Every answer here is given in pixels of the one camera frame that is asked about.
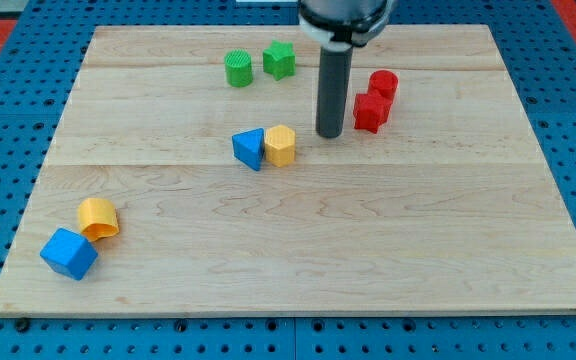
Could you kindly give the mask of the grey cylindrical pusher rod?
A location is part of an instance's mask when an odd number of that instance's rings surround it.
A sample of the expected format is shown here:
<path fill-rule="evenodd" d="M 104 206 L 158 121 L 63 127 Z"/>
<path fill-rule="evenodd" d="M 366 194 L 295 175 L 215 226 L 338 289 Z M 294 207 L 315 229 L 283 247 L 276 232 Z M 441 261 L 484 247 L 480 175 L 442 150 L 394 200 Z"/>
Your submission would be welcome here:
<path fill-rule="evenodd" d="M 353 49 L 320 49 L 315 128 L 320 137 L 337 138 L 343 131 Z"/>

